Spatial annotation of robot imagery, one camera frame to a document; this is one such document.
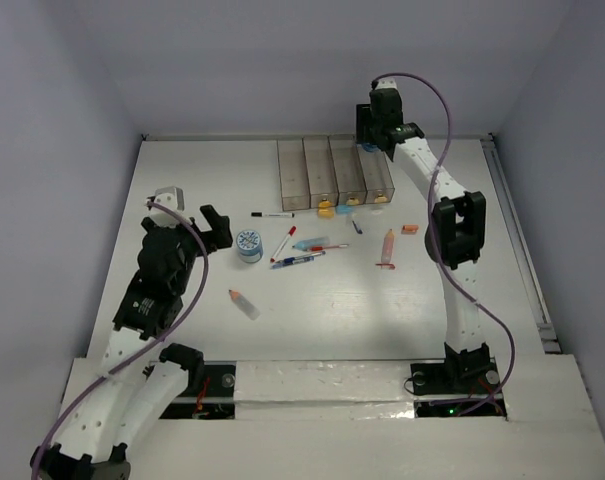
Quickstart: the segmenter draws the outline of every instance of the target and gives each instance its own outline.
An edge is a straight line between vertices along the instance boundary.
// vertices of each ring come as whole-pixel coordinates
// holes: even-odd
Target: red marker
[[[277,248],[277,250],[271,257],[271,263],[275,262],[275,259],[277,258],[277,256],[282,252],[282,249],[284,248],[284,246],[287,244],[289,239],[293,236],[293,234],[295,233],[295,228],[296,227],[291,227],[291,230],[289,230],[289,233],[286,234],[286,237],[284,237],[284,240],[282,240],[282,243],[280,243],[280,246]]]

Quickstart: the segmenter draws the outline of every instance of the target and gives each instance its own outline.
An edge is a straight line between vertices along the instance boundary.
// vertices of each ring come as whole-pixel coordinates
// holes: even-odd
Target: white robotic arm
[[[204,248],[212,253],[232,245],[229,219],[211,205],[201,207],[211,230],[201,232],[191,219],[190,229],[201,240],[197,242],[176,217],[161,210],[179,214],[182,190],[160,189],[151,200],[156,208],[142,222],[147,233],[138,254],[139,270],[113,320],[96,382],[60,425],[53,445],[36,449],[32,458],[44,480],[126,480],[126,455],[180,393],[203,386],[203,354],[175,343],[165,346],[163,339],[182,309],[181,295],[195,258]]]
[[[414,137],[395,147],[393,161],[409,176],[427,200],[431,177],[437,165],[437,159],[431,152],[429,144],[423,138]],[[436,202],[443,198],[458,198],[464,196],[466,190],[453,179],[445,169],[440,169],[435,185]],[[449,273],[473,297],[477,298],[475,262],[464,262],[455,270],[445,267]],[[446,344],[456,353],[463,350],[472,351],[480,348],[485,342],[480,327],[480,315],[477,306],[464,298],[458,292],[444,273],[442,288],[446,305],[447,329]]]
[[[370,104],[357,106],[357,142],[378,148],[397,163],[429,202],[429,188],[438,169],[424,133],[405,124],[402,100],[395,80],[374,82]],[[480,326],[475,303],[465,298],[449,281],[477,299],[476,262],[484,244],[485,199],[480,192],[468,192],[445,169],[439,168],[433,188],[431,223],[438,245],[427,235],[427,251],[440,252],[439,266],[447,314],[445,360],[440,364],[412,364],[416,394],[468,393],[480,375],[495,370]]]

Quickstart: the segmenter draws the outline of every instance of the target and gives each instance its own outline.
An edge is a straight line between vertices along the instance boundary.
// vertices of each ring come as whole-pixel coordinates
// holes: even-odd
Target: white table
[[[442,142],[433,142],[434,152]],[[518,352],[543,355],[522,278],[479,141],[457,140],[447,167],[470,191],[487,198],[486,246],[479,264],[480,297],[512,329]],[[115,251],[89,348],[101,355],[112,319],[136,270],[146,214],[145,198],[157,188],[184,189],[187,213],[203,230],[200,205],[211,203],[231,219],[234,234],[257,229],[265,258],[248,265],[234,248],[211,255],[209,280],[199,305],[175,333],[174,341],[192,345],[208,360],[398,359],[437,358],[444,354],[442,285],[424,248],[426,203],[407,176],[391,164],[393,201],[381,210],[357,209],[364,230],[356,234],[346,217],[319,219],[315,212],[293,220],[252,218],[251,211],[280,211],[276,143],[145,142],[129,191]],[[400,235],[403,224],[419,224],[415,236]],[[328,235],[351,248],[328,252],[313,263],[272,271],[271,256],[285,233],[298,227],[293,241]],[[382,240],[396,232],[395,271],[380,270]],[[194,268],[187,303],[196,290],[201,261]],[[229,300],[242,292],[262,312],[248,320]],[[499,327],[483,320],[492,352],[506,352]]]
[[[442,142],[432,147],[437,153]],[[363,235],[345,218],[321,220],[313,212],[296,215],[294,222],[251,218],[254,210],[279,210],[272,141],[143,144],[88,358],[75,361],[64,403],[96,372],[136,269],[145,197],[177,185],[196,221],[203,222],[197,208],[211,203],[230,216],[234,234],[257,229],[266,258],[247,265],[233,248],[213,254],[204,296],[172,339],[204,351],[208,360],[238,361],[236,420],[159,421],[130,452],[132,480],[604,480],[605,446],[575,360],[544,355],[480,143],[455,141],[447,166],[487,198],[478,282],[482,300],[516,339],[518,360],[505,387],[508,422],[415,419],[414,399],[401,389],[409,362],[397,359],[442,357],[445,331],[440,279],[423,245],[425,202],[408,178],[391,165],[395,197],[379,211],[358,209]],[[401,236],[405,223],[417,223],[422,231]],[[268,257],[292,224],[298,227],[296,240],[329,235],[352,246],[271,271]],[[397,270],[381,271],[374,263],[389,228],[398,233]],[[200,269],[198,262],[185,302]],[[229,288],[243,292],[262,316],[247,319],[228,299]],[[488,319],[483,326],[504,372],[505,335]]]

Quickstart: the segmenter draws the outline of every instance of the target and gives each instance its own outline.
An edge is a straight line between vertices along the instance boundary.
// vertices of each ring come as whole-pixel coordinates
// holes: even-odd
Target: storage drawer
[[[302,140],[278,140],[282,210],[310,208],[309,180]]]
[[[366,200],[366,186],[360,159],[352,135],[329,137],[333,169],[338,185],[338,204],[362,205]]]
[[[380,151],[367,152],[357,146],[358,157],[366,185],[366,203],[389,203],[395,193],[386,155]]]
[[[303,144],[311,208],[318,208],[322,202],[329,202],[330,206],[337,205],[338,186],[328,137],[307,137],[303,139]]]

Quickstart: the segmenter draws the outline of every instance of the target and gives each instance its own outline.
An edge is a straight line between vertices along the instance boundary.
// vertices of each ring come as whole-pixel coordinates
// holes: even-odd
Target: white wall
[[[84,352],[139,135],[68,2],[0,0],[0,479]]]
[[[605,437],[605,0],[575,2],[498,145],[558,337]]]
[[[435,82],[458,134],[494,131],[570,3],[75,0],[145,133],[353,131],[389,70]],[[409,119],[443,133],[433,95],[403,88]]]

